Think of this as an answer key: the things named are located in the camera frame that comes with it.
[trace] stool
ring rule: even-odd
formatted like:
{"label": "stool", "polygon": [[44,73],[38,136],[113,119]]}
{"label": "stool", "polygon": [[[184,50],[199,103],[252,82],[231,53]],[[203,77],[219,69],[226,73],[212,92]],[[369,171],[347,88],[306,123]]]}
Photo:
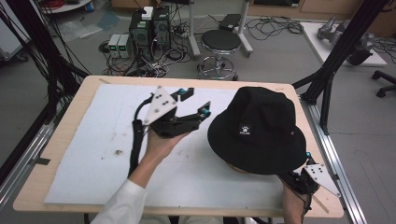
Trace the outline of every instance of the stool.
{"label": "stool", "polygon": [[225,30],[211,30],[202,35],[201,43],[204,49],[216,55],[206,57],[198,64],[198,78],[205,75],[213,79],[224,79],[230,76],[233,76],[233,81],[239,79],[233,70],[233,63],[221,56],[235,53],[239,49],[241,40],[237,34]]}

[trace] human hand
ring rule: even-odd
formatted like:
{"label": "human hand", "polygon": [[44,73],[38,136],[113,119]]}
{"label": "human hand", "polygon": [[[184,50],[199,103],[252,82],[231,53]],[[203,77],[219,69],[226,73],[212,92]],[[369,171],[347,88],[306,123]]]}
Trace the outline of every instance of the human hand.
{"label": "human hand", "polygon": [[157,166],[166,158],[177,143],[188,133],[173,138],[161,138],[153,130],[148,130],[148,145],[142,161],[128,177],[142,188],[148,184]]}
{"label": "human hand", "polygon": [[283,183],[283,218],[287,224],[301,224],[304,217],[306,195],[293,192]]}
{"label": "human hand", "polygon": [[148,146],[144,158],[160,163],[166,158],[177,143],[189,133],[183,133],[173,138],[161,138],[153,130],[148,130]]}

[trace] black bracket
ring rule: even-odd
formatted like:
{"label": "black bracket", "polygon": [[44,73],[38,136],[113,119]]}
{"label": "black bracket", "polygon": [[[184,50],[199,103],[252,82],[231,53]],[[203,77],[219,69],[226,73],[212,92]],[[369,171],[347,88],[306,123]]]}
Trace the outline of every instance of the black bracket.
{"label": "black bracket", "polygon": [[387,2],[387,0],[363,1],[358,12],[355,14],[339,41],[335,44],[329,57],[319,70],[311,76],[305,77],[292,84],[294,89],[298,89],[311,83],[308,90],[301,98],[311,105],[316,103],[318,97],[323,92],[323,101],[320,111],[320,127],[326,134],[329,134],[327,124],[332,93],[332,79]]}

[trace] round stool seat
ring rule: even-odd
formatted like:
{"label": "round stool seat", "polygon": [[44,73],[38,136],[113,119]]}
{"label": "round stool seat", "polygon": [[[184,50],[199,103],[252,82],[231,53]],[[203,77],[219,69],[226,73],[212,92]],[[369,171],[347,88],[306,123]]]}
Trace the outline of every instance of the round stool seat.
{"label": "round stool seat", "polygon": [[237,34],[225,30],[205,32],[201,41],[204,48],[220,54],[234,53],[241,45],[241,40]]}

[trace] power supply box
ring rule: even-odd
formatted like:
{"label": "power supply box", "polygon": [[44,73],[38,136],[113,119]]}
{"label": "power supply box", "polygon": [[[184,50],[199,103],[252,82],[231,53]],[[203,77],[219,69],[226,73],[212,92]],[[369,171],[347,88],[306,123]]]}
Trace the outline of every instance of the power supply box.
{"label": "power supply box", "polygon": [[119,44],[121,35],[113,35],[111,36],[110,40],[108,41],[108,49],[110,50],[111,57],[113,58],[119,58],[119,48],[117,45]]}
{"label": "power supply box", "polygon": [[129,58],[132,56],[132,41],[130,35],[121,35],[119,43],[117,44],[119,49],[120,58]]}

